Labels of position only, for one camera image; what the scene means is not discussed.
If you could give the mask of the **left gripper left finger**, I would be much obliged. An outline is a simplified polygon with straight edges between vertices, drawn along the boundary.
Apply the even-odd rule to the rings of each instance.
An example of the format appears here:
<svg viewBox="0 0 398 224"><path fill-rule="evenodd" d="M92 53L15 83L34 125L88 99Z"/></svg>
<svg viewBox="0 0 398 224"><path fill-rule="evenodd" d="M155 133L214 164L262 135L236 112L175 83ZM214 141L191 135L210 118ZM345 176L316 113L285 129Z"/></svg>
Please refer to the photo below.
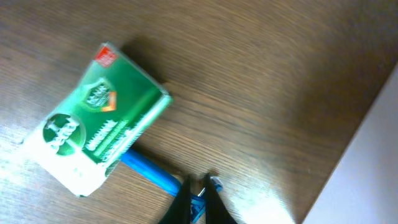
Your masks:
<svg viewBox="0 0 398 224"><path fill-rule="evenodd" d="M191 182L192 177L188 175L159 224L190 224Z"/></svg>

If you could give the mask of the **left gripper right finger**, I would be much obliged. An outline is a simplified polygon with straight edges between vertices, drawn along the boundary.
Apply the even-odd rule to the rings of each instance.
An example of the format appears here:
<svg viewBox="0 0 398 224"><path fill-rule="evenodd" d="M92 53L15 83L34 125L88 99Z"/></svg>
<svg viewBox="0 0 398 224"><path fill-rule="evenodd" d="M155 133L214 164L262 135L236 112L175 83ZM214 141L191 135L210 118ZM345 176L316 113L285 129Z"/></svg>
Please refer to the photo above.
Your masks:
<svg viewBox="0 0 398 224"><path fill-rule="evenodd" d="M203 179L205 187L206 224L237 224L236 220L226 209L221 197L211 182L211 175L207 173Z"/></svg>

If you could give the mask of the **blue disposable razor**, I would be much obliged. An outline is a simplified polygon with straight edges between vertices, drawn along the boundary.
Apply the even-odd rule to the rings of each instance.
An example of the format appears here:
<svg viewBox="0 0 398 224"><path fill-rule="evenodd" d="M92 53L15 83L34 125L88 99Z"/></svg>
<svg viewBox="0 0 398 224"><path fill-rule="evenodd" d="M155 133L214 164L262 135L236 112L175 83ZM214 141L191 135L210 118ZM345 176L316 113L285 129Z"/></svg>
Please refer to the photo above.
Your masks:
<svg viewBox="0 0 398 224"><path fill-rule="evenodd" d="M144 176L158 187L165 190L174 198L177 196L183 182L180 182L176 177L154 164L152 161L142 156L136 151L128 150L121 158L122 162L134 169L140 175ZM191 223L196 223L202 215L205 216L205 187L203 185L203 179L201 186L203 187L198 195L191 193ZM215 185L216 191L219 192L223 188L223 184L217 176L211 175L211 182Z"/></svg>

